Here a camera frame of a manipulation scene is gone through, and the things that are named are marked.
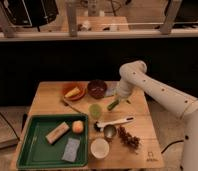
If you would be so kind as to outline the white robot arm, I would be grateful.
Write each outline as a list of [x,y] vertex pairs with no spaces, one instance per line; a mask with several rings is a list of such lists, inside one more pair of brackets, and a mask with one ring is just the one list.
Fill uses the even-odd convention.
[[179,118],[186,120],[181,171],[198,171],[198,98],[146,75],[147,66],[138,60],[123,64],[116,97],[127,99],[135,86]]

